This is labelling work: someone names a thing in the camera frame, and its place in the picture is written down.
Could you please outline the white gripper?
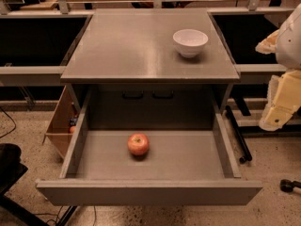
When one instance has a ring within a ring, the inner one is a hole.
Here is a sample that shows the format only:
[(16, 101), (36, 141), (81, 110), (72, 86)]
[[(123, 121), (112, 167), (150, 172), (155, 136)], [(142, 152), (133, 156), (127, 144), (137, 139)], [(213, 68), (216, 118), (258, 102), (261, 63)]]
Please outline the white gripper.
[[(258, 43), (255, 51), (264, 55), (276, 52), (278, 30)], [(268, 84), (267, 104), (259, 126), (264, 131), (276, 131), (286, 124), (301, 107), (301, 71), (288, 70), (281, 76), (273, 75)]]

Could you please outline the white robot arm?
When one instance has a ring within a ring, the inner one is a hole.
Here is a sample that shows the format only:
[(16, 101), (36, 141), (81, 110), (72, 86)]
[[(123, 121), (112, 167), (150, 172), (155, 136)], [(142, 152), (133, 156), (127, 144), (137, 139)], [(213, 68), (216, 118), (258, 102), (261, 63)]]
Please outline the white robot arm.
[(286, 68), (283, 75), (271, 77), (267, 104), (259, 122), (261, 129), (276, 131), (301, 107), (301, 5), (255, 50), (264, 55), (275, 54), (277, 63)]

